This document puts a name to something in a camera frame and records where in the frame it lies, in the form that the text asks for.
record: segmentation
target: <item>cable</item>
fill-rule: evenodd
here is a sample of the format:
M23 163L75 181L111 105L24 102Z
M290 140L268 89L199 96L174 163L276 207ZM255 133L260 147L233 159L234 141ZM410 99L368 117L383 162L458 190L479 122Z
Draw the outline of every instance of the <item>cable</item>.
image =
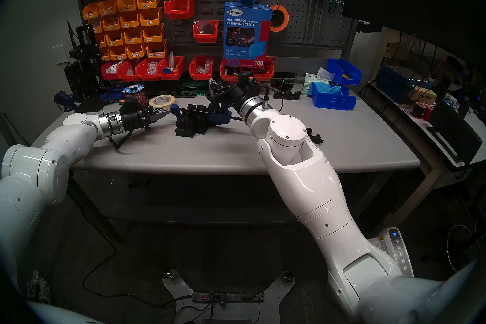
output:
M4 112L3 115L5 116L5 118L7 119L7 121L10 123L10 126L12 128L14 128L14 131L16 131L16 133L21 137L22 141L24 141L27 146L30 146L30 144L25 140L24 137L22 137L22 135L20 134L20 132L17 130L17 128L15 127L15 125L10 121L10 119L8 118L7 114Z

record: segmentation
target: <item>light switch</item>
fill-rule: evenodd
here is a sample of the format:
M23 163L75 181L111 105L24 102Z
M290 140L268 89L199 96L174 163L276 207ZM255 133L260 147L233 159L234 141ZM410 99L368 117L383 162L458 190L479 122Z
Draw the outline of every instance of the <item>light switch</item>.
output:
M63 64L69 61L64 46L56 46L52 47L51 49L52 53L54 54L54 60L56 64Z

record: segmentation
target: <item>shoe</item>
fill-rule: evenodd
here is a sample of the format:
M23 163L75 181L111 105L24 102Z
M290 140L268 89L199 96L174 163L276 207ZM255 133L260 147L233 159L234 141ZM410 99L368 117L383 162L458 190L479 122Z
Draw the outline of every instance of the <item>shoe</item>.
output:
M53 291L49 282L44 278L39 278L39 301L45 305L52 306Z
M27 298L35 299L37 297L37 292L39 291L39 278L39 272L34 270L30 282L27 283Z

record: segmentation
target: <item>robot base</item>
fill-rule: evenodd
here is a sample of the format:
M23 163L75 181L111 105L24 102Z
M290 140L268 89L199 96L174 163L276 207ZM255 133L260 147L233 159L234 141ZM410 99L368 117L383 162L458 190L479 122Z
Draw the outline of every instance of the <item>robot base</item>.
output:
M171 273L166 273L166 278L163 279L165 287L171 292L174 298L180 296L193 294L193 290L187 286L180 274L174 270L170 269ZM280 310L279 306L283 297L292 289L295 284L295 278L291 273L282 272L277 279L270 285L270 287L262 293L255 293L258 297L256 300L247 300L232 302L232 296L238 296L239 293L227 293L228 298L226 299L226 304L221 306L219 301L214 300L213 304L213 317L211 323L214 324L252 324L259 317L259 322L269 323L269 324L279 324L280 323ZM179 311L185 306L194 306L198 309L204 309L208 307L208 302L193 302L191 298L177 301L176 311ZM174 323L184 324L194 320L194 318L200 314L199 311L194 309L183 309L177 314ZM211 309L208 308L200 317L198 317L194 322L196 324L204 324L208 321L211 316Z

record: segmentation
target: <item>cleaning cloth box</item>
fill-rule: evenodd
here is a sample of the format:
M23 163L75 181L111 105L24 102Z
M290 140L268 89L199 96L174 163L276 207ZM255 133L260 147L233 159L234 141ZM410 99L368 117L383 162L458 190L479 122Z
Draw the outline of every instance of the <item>cleaning cloth box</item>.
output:
M255 0L225 2L225 66L263 67L270 35L272 9Z

